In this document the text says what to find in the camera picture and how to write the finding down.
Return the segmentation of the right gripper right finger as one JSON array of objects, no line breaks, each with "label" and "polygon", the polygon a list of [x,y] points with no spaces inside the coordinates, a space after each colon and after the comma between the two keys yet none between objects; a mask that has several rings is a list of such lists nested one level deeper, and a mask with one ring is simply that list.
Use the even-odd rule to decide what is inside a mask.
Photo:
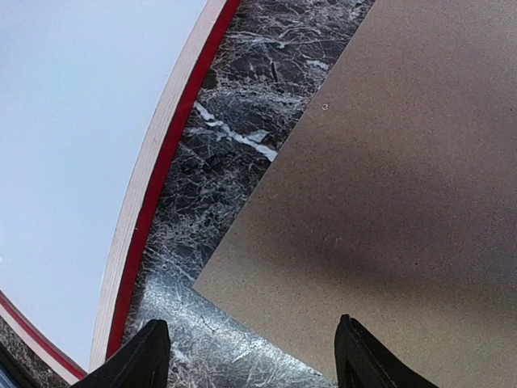
[{"label": "right gripper right finger", "polygon": [[397,359],[357,319],[340,318],[334,336],[334,355],[339,387],[433,387]]}]

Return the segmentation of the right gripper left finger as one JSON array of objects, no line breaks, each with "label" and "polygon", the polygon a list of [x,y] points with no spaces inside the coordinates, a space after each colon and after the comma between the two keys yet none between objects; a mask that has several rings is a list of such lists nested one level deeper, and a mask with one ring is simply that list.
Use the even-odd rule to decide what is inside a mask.
[{"label": "right gripper left finger", "polygon": [[108,361],[75,383],[74,387],[165,387],[169,363],[167,323],[152,319]]}]

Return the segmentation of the brown frame backing board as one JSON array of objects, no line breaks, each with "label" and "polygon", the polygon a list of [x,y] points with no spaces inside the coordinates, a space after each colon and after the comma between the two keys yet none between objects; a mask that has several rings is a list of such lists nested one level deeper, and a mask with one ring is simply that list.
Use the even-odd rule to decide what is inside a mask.
[{"label": "brown frame backing board", "polygon": [[195,289],[327,377],[349,314],[437,386],[515,386],[515,2],[375,2]]}]

